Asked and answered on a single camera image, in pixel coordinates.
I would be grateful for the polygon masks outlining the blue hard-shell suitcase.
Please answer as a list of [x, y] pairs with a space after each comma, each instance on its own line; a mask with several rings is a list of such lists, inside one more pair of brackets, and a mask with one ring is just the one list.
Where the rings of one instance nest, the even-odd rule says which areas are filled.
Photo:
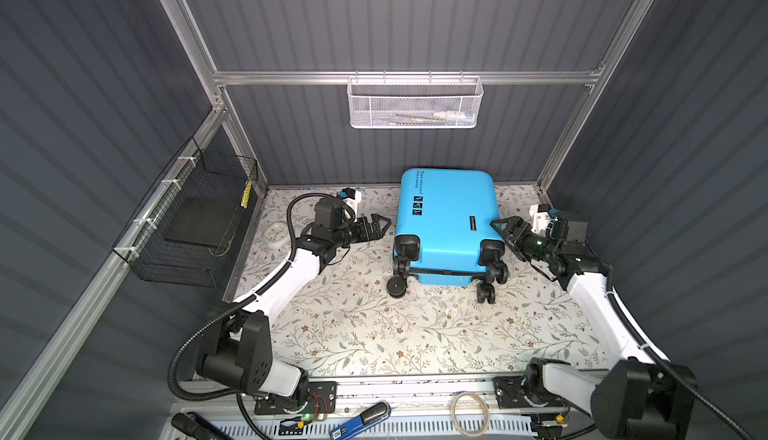
[[401, 298], [407, 279], [424, 285], [465, 287], [476, 281], [479, 303], [496, 302], [505, 284], [505, 243], [492, 228], [499, 206], [485, 171], [416, 167], [401, 178], [393, 274], [387, 293]]

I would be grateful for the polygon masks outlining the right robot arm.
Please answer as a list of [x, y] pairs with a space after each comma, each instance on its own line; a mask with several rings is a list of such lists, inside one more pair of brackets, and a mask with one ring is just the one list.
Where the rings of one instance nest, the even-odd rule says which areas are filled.
[[581, 308], [609, 363], [598, 379], [566, 361], [532, 358], [518, 388], [529, 404], [563, 400], [588, 415], [607, 439], [683, 439], [700, 402], [740, 438], [750, 438], [700, 392], [689, 368], [671, 363], [648, 338], [615, 290], [612, 266], [585, 243], [567, 241], [566, 218], [551, 216], [541, 233], [519, 216], [490, 225], [519, 259], [547, 264]]

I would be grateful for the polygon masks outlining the floral table cloth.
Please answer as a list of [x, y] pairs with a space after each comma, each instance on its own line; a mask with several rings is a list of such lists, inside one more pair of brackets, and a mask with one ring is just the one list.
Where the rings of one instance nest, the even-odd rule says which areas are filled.
[[342, 248], [271, 319], [275, 355], [315, 377], [521, 371], [533, 357], [606, 367], [584, 314], [540, 268], [506, 254], [509, 280], [491, 305], [474, 286], [417, 280], [394, 299], [385, 289], [393, 242]]

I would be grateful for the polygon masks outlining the yellow marker pen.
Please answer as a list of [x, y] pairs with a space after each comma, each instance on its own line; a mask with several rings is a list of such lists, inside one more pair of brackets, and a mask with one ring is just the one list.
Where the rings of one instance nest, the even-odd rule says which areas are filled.
[[240, 199], [240, 207], [243, 208], [243, 209], [248, 208], [248, 203], [249, 203], [249, 200], [250, 200], [251, 190], [252, 190], [252, 181], [248, 180], [248, 182], [246, 182], [246, 184], [244, 186], [244, 190], [242, 192], [242, 196], [241, 196], [241, 199]]

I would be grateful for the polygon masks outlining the items in white basket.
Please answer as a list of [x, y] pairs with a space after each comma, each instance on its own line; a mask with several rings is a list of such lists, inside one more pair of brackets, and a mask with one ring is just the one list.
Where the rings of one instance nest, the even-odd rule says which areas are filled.
[[372, 126], [394, 128], [472, 128], [476, 115], [472, 111], [444, 110], [434, 112], [382, 113], [370, 118]]

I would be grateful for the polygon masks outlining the black pad in basket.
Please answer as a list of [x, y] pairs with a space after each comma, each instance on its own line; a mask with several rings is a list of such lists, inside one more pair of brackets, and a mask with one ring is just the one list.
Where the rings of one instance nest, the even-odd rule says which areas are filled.
[[230, 201], [187, 198], [166, 230], [164, 239], [201, 247], [220, 246], [236, 213], [237, 207]]

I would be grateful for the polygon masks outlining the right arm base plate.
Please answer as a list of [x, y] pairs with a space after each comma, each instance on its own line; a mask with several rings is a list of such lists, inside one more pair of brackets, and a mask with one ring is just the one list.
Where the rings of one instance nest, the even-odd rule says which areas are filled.
[[537, 393], [527, 386], [525, 376], [496, 376], [492, 379], [500, 408], [565, 407], [566, 404], [550, 393]]

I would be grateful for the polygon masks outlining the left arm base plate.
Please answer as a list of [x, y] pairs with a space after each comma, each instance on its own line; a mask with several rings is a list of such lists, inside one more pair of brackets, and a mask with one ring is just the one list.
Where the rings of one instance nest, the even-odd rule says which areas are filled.
[[293, 397], [268, 394], [257, 398], [253, 412], [256, 415], [334, 413], [337, 390], [335, 381], [310, 381], [300, 385]]

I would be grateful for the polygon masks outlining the blue black handled tool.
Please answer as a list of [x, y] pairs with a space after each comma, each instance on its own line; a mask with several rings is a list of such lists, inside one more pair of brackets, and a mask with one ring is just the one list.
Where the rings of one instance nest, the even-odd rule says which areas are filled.
[[329, 437], [331, 440], [352, 439], [387, 420], [391, 411], [391, 406], [386, 401], [380, 401], [332, 430]]

